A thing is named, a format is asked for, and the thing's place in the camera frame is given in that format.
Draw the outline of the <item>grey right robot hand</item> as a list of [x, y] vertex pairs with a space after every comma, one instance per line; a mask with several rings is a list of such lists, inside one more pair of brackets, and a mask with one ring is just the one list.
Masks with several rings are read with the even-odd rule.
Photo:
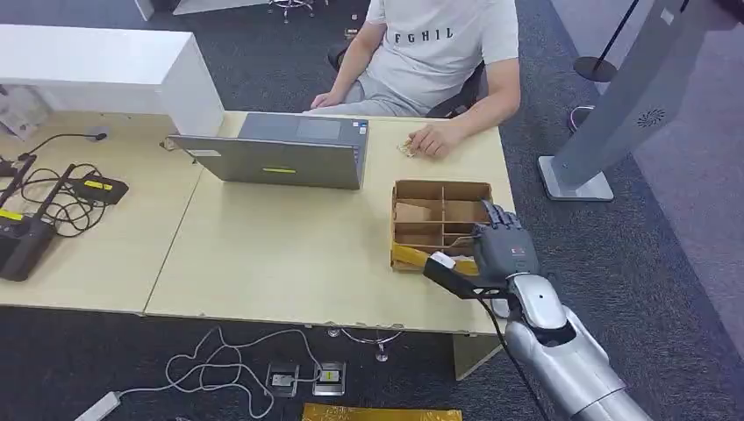
[[540, 263], [530, 232], [514, 212], [488, 200], [481, 200], [489, 219], [474, 228], [474, 259], [479, 276], [501, 282], [508, 276], [538, 274]]

